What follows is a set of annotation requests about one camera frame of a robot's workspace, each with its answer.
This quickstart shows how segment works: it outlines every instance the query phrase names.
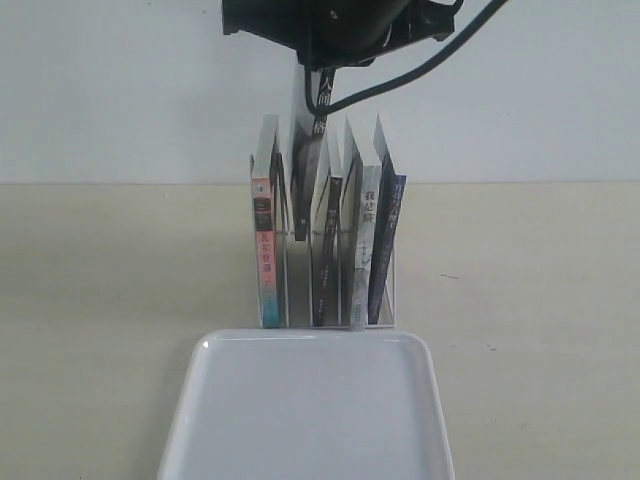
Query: white plastic tray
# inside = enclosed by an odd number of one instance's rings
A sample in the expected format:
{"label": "white plastic tray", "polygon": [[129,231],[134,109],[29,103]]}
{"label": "white plastic tray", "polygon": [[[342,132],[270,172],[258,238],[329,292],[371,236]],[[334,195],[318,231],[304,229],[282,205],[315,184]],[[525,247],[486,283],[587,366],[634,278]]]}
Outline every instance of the white plastic tray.
{"label": "white plastic tray", "polygon": [[453,480],[427,347],[396,331],[210,334],[158,478]]}

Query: white book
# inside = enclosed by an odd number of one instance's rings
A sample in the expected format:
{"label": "white book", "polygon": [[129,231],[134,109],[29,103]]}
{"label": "white book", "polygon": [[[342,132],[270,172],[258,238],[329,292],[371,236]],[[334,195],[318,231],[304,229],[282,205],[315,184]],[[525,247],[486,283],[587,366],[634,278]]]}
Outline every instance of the white book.
{"label": "white book", "polygon": [[347,175],[341,211],[343,320],[352,330],[368,324],[369,278],[382,163],[364,126],[347,119]]}

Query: black wire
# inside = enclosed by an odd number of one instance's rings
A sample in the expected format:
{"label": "black wire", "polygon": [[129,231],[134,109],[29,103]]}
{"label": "black wire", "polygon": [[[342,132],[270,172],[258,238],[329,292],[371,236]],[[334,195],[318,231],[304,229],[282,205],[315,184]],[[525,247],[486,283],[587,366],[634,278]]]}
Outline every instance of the black wire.
{"label": "black wire", "polygon": [[467,43],[467,41],[470,40],[471,37],[473,37],[473,35],[475,35],[478,30],[480,30],[484,26],[484,24],[487,23],[491,19],[491,17],[493,17],[496,12],[508,1],[509,0],[491,0],[487,4],[487,6],[484,7],[484,9],[478,15],[476,15],[476,17],[471,20],[471,22],[469,22],[469,24],[458,35],[456,35],[453,40],[451,40],[442,48],[442,50],[440,50],[433,57],[431,57],[429,60],[427,60],[425,63],[415,68],[414,70],[411,70],[387,82],[367,88],[365,90],[362,90],[361,92],[354,93],[353,95],[349,95],[348,97],[335,102],[333,105],[319,107],[315,105],[313,101],[313,96],[311,93],[311,66],[309,64],[309,62],[311,61],[311,52],[307,52],[304,65],[305,102],[307,104],[307,108],[312,114],[316,116],[330,115],[340,110],[344,110],[351,105],[362,102],[363,100],[368,100],[369,98],[375,97],[377,95],[382,95],[384,93],[390,92],[391,90],[395,90],[396,88],[407,85],[414,80],[417,80],[418,78],[434,70],[456,51],[458,51],[458,49],[465,43]]}

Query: table surface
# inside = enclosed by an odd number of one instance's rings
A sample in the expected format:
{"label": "table surface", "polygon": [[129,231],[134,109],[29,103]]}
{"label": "table surface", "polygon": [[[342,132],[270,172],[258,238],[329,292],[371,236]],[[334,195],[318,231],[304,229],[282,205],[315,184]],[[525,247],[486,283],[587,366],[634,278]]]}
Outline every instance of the table surface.
{"label": "table surface", "polygon": [[[0,187],[0,478],[154,478],[192,349],[256,326],[247,187]],[[640,184],[411,185],[398,328],[458,478],[640,478]]]}

